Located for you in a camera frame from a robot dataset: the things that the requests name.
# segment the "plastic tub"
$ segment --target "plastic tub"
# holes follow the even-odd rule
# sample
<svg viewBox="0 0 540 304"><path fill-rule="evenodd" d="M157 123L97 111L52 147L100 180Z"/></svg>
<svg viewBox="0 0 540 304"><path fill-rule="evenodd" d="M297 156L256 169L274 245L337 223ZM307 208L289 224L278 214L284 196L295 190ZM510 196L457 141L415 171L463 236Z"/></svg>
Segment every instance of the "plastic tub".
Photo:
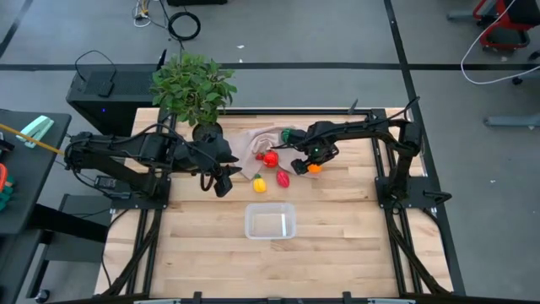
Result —
<svg viewBox="0 0 540 304"><path fill-rule="evenodd" d="M252 240L286 240L296 235L296 213L289 203L249 204L246 236Z"/></svg>

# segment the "black table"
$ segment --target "black table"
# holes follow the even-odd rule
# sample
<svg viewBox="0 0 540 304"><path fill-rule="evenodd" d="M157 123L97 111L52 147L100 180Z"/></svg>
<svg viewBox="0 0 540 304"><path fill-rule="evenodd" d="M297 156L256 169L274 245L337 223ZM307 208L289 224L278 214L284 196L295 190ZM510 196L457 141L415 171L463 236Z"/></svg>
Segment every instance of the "black table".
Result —
<svg viewBox="0 0 540 304"><path fill-rule="evenodd" d="M0 122L22 130L42 114L55 122L42 141L60 147L71 121L68 114L0 111ZM15 149L3 154L0 161L8 168L16 184L12 199L6 209L0 212L0 303L13 303L35 250L45 235L43 230L26 230L25 227L56 156L41 147L25 147L11 133L3 132L3 136L15 145Z"/></svg>
<svg viewBox="0 0 540 304"><path fill-rule="evenodd" d="M0 111L0 122L22 130L42 114L52 119L54 124L41 141L60 147L71 121L68 114ZM15 150L2 155L0 162L8 168L9 175L13 176L16 184L8 206L0 212L0 235L16 234L26 227L56 158L54 153L39 146L33 149L24 146L14 134L3 131L3 136L15 145Z"/></svg>

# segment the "orange object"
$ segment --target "orange object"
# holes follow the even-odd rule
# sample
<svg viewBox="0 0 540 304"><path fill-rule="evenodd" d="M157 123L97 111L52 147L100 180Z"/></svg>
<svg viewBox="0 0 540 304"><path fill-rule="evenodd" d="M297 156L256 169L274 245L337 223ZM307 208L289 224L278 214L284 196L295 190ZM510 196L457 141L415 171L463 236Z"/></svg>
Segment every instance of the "orange object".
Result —
<svg viewBox="0 0 540 304"><path fill-rule="evenodd" d="M278 174L276 175L276 179L278 180L278 185L281 187L289 187L290 180L289 176L285 171L278 171Z"/></svg>
<svg viewBox="0 0 540 304"><path fill-rule="evenodd" d="M8 168L3 164L0 164L0 193L3 191L4 186L11 186L11 183L7 185L8 182Z"/></svg>
<svg viewBox="0 0 540 304"><path fill-rule="evenodd" d="M307 166L307 171L309 173L317 174L317 173L321 172L321 170L322 170L322 167L318 166L318 165L309 165L309 166Z"/></svg>
<svg viewBox="0 0 540 304"><path fill-rule="evenodd" d="M275 151L268 151L264 158L262 159L262 163L267 166L268 168L274 168L278 165L278 154Z"/></svg>

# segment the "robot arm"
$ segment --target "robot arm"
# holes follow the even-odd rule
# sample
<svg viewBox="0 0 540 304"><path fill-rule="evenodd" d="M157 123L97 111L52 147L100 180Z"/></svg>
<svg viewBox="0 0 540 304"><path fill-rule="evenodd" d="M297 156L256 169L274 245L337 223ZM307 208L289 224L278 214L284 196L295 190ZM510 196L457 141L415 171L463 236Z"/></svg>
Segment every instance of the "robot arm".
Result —
<svg viewBox="0 0 540 304"><path fill-rule="evenodd" d="M221 166L221 163L238 161L221 134L208 134L201 141L187 142L166 125L154 124L150 127L156 126L168 128L170 132L145 133L150 129L146 128L131 138L80 133L71 138L66 148L65 162L74 171L102 171L118 181L128 183L131 189L147 198L168 196L168 188L165 190L162 186L172 172L210 175L210 180L216 181L214 190L220 198L232 188L230 175L241 168ZM134 159L147 166L149 171L135 172L112 157ZM160 171L161 175L157 176L156 171Z"/></svg>
<svg viewBox="0 0 540 304"><path fill-rule="evenodd" d="M388 132L389 127L400 128L398 140ZM411 162L413 157L419 154L422 145L421 130L414 122L402 119L339 124L316 122L310 125L307 131L284 130L282 139L285 144L276 148L294 148L307 155L307 160L298 159L291 163L294 171L301 175L308 171L309 165L322 165L339 154L335 142L359 138L378 138L398 153L397 165L390 172L390 186L387 190L394 199L406 198Z"/></svg>

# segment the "gray floor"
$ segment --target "gray floor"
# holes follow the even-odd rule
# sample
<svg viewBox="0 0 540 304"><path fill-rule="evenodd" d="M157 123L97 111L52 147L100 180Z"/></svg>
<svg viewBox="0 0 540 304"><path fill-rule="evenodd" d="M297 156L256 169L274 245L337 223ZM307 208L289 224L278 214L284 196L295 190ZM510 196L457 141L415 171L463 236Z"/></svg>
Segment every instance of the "gray floor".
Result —
<svg viewBox="0 0 540 304"><path fill-rule="evenodd" d="M0 2L0 37L8 32L22 0ZM474 24L446 21L453 8L476 1L392 0L410 63L459 63L479 34ZM90 49L114 62L156 62L163 48L176 52L162 29L138 29L130 17L134 0L34 0L0 63L71 64ZM159 4L150 12L162 22ZM178 8L168 8L170 12ZM190 7L202 21L189 52L218 62L397 62L386 10L379 0L229 0L224 6ZM510 58L488 56L476 47L467 62L525 62L540 48ZM88 57L84 63L104 62ZM470 73L493 79L501 72ZM0 107L73 115L70 133L94 129L65 101L74 72L0 72ZM236 106L403 106L407 94L400 71L239 70ZM492 129L487 115L540 111L537 80L475 86L459 72L413 71L413 81L447 204L468 295L540 300L540 207L536 148L538 130ZM93 190L55 166L40 198L56 207L63 193ZM52 301L91 295L99 265L54 263L44 287ZM21 303L30 302L21 298Z"/></svg>

